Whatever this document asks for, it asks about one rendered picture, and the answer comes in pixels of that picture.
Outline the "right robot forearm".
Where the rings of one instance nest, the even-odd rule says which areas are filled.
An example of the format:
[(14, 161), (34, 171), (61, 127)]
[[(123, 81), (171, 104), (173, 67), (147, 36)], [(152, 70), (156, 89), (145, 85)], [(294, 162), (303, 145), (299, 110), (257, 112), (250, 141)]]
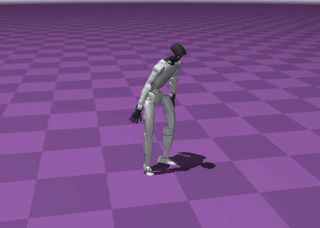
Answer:
[(141, 96), (140, 99), (138, 101), (138, 106), (137, 106), (137, 110), (142, 110), (143, 105), (145, 104), (145, 101), (147, 99), (147, 97), (149, 96), (149, 91), (151, 90), (151, 86), (150, 85), (146, 85), (142, 92), (141, 92)]

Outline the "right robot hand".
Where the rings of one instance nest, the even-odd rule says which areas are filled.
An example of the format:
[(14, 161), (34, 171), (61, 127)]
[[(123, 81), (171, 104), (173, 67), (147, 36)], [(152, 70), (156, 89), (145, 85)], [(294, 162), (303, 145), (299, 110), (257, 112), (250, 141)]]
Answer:
[[(142, 117), (141, 117), (142, 110), (137, 110), (137, 106), (135, 108), (136, 111), (132, 114), (131, 118), (129, 119), (129, 120), (131, 120), (132, 117), (133, 117), (133, 119), (131, 120), (131, 122), (132, 122), (134, 120), (134, 118), (135, 118), (133, 123), (135, 123), (136, 119), (137, 119), (136, 123), (138, 123), (139, 118), (140, 118), (140, 121), (142, 121)], [(143, 109), (143, 107), (142, 107), (142, 109)]]

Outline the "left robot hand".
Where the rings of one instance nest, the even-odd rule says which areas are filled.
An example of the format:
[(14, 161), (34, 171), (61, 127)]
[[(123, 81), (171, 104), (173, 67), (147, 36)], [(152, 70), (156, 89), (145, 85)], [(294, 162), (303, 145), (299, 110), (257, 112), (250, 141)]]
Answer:
[(172, 103), (173, 103), (174, 108), (175, 108), (175, 101), (174, 101), (175, 96), (176, 96), (176, 95), (174, 94), (174, 95), (172, 96), (172, 98), (170, 97), (170, 98), (171, 98), (171, 100), (172, 100)]

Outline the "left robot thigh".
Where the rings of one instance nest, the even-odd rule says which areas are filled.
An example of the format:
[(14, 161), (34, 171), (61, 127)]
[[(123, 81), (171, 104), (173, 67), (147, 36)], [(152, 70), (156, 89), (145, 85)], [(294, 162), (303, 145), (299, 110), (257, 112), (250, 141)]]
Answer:
[(164, 105), (163, 112), (168, 122), (168, 125), (164, 126), (163, 128), (163, 133), (166, 135), (171, 135), (175, 128), (176, 122), (175, 108), (173, 102), (168, 95), (163, 94), (162, 102), (160, 102), (159, 104)]

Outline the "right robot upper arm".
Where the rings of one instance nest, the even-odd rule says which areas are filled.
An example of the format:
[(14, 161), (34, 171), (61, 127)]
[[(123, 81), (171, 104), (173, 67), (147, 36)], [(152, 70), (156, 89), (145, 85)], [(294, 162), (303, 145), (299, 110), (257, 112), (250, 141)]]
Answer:
[[(156, 79), (158, 78), (159, 75), (161, 75), (164, 71), (164, 68), (165, 66), (162, 64), (162, 63), (159, 63), (159, 64), (156, 64), (154, 67), (153, 67), (153, 70), (152, 70), (152, 73), (151, 75), (149, 76), (146, 84), (146, 85), (150, 85), (151, 86), (151, 90), (149, 92), (152, 92), (153, 91), (153, 86), (152, 84), (156, 81)], [(144, 87), (145, 87), (144, 86)]]

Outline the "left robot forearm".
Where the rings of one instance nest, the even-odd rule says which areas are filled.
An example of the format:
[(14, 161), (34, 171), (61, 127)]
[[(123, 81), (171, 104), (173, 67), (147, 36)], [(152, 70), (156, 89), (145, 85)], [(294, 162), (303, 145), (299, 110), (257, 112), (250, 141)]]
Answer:
[(172, 98), (174, 94), (176, 94), (176, 85), (177, 82), (175, 84), (172, 84), (170, 82), (170, 89), (169, 89), (169, 96)]

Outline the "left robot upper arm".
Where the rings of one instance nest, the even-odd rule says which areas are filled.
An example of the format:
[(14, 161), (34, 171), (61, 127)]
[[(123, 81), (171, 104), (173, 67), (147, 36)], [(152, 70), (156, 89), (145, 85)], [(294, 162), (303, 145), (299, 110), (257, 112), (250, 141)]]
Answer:
[(174, 75), (170, 78), (170, 82), (171, 82), (172, 84), (175, 84), (175, 83), (179, 80), (179, 78), (178, 78), (176, 75), (178, 74), (181, 65), (182, 65), (182, 62), (181, 62), (181, 61), (178, 61), (178, 68), (177, 68), (177, 70), (175, 71)]

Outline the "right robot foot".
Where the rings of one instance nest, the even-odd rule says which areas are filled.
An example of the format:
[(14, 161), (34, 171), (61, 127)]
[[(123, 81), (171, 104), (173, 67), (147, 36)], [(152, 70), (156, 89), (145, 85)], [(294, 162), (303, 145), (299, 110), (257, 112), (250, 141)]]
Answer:
[(144, 172), (146, 173), (146, 175), (148, 175), (148, 176), (153, 176), (154, 175), (154, 173), (151, 170), (150, 166), (146, 165), (146, 167), (145, 167), (145, 164), (144, 164), (143, 165), (143, 169), (144, 169)]

